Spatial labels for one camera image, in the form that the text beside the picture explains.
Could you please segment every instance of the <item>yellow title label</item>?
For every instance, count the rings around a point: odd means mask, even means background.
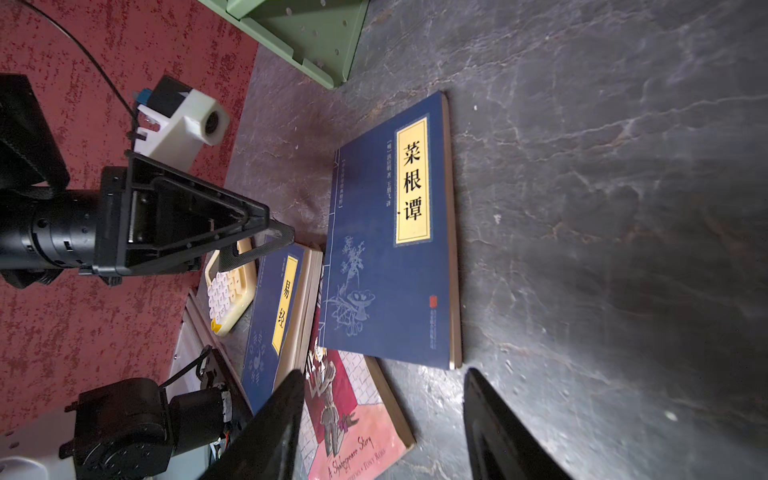
[[[422,118],[396,134],[397,214],[395,243],[432,238],[429,218],[429,149],[427,119]]]
[[[277,355],[283,347],[283,333],[286,331],[288,322],[288,307],[290,306],[290,296],[293,292],[293,282],[296,279],[296,266],[299,261],[290,255],[286,261],[286,274],[283,276],[283,288],[280,290],[280,304],[277,307],[277,319],[275,320],[275,333],[272,335],[272,346]]]

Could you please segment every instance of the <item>red book cover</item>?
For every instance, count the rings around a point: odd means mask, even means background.
[[[382,403],[365,357],[318,347],[320,302],[318,296],[304,373],[299,434],[303,471],[309,480],[375,478],[407,448]]]

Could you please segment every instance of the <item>blue book cover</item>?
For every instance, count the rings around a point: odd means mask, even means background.
[[[435,93],[336,152],[319,342],[461,365],[448,102]]]
[[[255,414],[272,395],[293,318],[305,247],[289,245],[259,260],[242,384]]]

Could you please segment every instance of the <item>black motor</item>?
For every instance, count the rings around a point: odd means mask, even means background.
[[[123,276],[199,270],[211,250],[221,250],[216,270],[227,271],[293,242],[293,228],[270,219],[266,205],[126,155],[128,167],[103,169],[98,191],[66,190],[65,163],[29,81],[0,75],[0,273],[8,283],[47,285],[78,268],[112,286]],[[238,240],[268,229],[278,238],[239,255]]]

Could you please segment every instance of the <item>black metal bracket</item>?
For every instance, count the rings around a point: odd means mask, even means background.
[[[270,209],[131,151],[128,167],[107,167],[101,178],[100,224],[94,265],[99,276],[158,275],[200,268],[221,250],[220,271],[233,270],[293,242],[293,228]],[[280,237],[242,255],[237,241],[264,230]]]

